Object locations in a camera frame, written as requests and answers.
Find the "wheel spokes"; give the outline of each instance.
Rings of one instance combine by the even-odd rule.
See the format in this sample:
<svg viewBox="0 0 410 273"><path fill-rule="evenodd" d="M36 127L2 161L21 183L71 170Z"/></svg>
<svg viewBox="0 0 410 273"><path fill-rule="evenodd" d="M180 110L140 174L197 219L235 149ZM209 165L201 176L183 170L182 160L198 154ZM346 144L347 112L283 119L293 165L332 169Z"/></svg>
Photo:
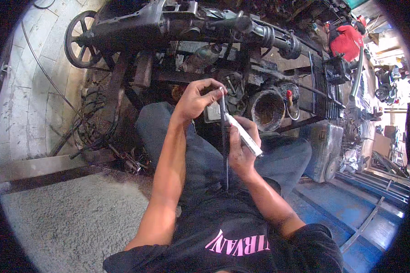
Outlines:
<svg viewBox="0 0 410 273"><path fill-rule="evenodd" d="M81 50L80 50L80 52L79 52L79 56L77 57L79 60L81 60L82 61L82 58L83 58L83 54L85 53L85 49L87 49L87 46L86 45L84 45L82 48L81 48Z"/></svg>
<svg viewBox="0 0 410 273"><path fill-rule="evenodd" d="M95 56L96 52L94 51L94 47L91 45L88 47L88 49L90 50L91 56Z"/></svg>
<svg viewBox="0 0 410 273"><path fill-rule="evenodd" d="M87 32L87 24L85 24L85 18L80 19L80 26L82 27L82 33Z"/></svg>
<svg viewBox="0 0 410 273"><path fill-rule="evenodd" d="M71 43L76 43L78 38L79 38L79 36L71 36L70 42Z"/></svg>

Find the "red cap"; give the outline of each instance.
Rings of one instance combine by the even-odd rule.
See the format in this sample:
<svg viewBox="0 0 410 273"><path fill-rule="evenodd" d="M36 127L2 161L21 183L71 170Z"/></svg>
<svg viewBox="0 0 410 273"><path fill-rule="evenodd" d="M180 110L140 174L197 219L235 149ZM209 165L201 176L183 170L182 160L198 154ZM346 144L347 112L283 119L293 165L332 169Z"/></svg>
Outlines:
<svg viewBox="0 0 410 273"><path fill-rule="evenodd" d="M363 24L364 27L366 27L366 19L363 17L363 15L358 16L357 21L359 21Z"/></svg>

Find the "tools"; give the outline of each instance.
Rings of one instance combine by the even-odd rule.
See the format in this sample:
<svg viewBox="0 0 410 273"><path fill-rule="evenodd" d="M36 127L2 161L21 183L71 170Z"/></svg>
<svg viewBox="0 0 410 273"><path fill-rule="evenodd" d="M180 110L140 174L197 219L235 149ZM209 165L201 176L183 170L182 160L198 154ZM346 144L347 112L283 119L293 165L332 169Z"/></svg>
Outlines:
<svg viewBox="0 0 410 273"><path fill-rule="evenodd" d="M219 106L220 106L220 124L222 127L222 146L223 146L222 152L223 152L223 161L224 161L224 172L226 174L225 190L228 190L229 189L229 162L228 162L229 150L228 150L228 131L226 129L228 125L235 126L238 129L241 140L256 157L262 156L263 151L260 149L257 143L255 143L255 141L251 138L251 136L246 132L246 130L240 125L240 123L238 123L238 121L228 113L228 111L226 110L226 105L225 105L225 96L222 96L222 98L220 99Z"/></svg>

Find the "jeans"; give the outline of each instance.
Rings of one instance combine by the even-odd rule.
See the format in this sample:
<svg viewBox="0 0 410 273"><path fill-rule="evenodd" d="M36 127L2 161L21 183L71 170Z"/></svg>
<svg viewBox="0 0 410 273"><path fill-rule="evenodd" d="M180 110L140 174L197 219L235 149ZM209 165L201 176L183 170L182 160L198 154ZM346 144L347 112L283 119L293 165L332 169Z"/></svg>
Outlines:
<svg viewBox="0 0 410 273"><path fill-rule="evenodd" d="M154 103L142 108L135 127L154 167L163 148L170 116L174 107L167 102ZM295 187L311 158L311 146L305 139L282 137L277 134L260 136L263 157L255 161L255 169L285 198ZM187 128L185 153L185 186L181 206L194 206L204 196L223 191L223 156L205 139L195 133L193 125ZM247 192L237 175L230 170L229 192Z"/></svg>

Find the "blue surface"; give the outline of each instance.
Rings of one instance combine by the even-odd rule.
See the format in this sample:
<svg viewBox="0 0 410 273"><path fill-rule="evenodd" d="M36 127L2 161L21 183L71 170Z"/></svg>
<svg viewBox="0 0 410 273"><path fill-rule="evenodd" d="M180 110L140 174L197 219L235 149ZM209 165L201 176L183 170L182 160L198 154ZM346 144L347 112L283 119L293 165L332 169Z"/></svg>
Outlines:
<svg viewBox="0 0 410 273"><path fill-rule="evenodd" d="M329 183L305 183L295 189L337 217L346 225L358 229L375 205L365 199L339 191Z"/></svg>
<svg viewBox="0 0 410 273"><path fill-rule="evenodd" d="M318 210L313 208L310 204L299 198L293 192L287 197L287 202L292 206L293 210L306 224L319 223L327 226L331 230L333 235L333 240L338 244L344 244L350 237L351 234L344 231L338 225L334 224L333 221L325 217Z"/></svg>
<svg viewBox="0 0 410 273"><path fill-rule="evenodd" d="M351 193L330 183L303 183L296 185L287 201L305 223L327 226L340 247L376 207L359 192ZM392 242L401 220L380 208L362 235L343 253L345 263L355 272L370 272Z"/></svg>
<svg viewBox="0 0 410 273"><path fill-rule="evenodd" d="M370 272L383 253L376 247L368 247L357 239L343 254L343 259L357 273Z"/></svg>

